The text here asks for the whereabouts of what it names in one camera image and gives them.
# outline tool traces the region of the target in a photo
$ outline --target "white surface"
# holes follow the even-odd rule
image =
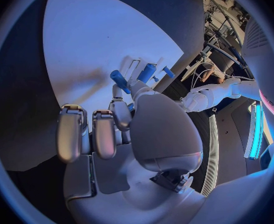
[[[161,80],[162,69],[171,68],[183,54],[155,23],[119,0],[48,0],[43,48],[59,104],[85,108],[90,128],[92,112],[107,109],[112,99],[113,70],[127,78],[133,60],[140,60],[137,73],[155,63],[154,75]],[[152,88],[156,84],[148,82]],[[130,95],[123,94],[130,103]]]

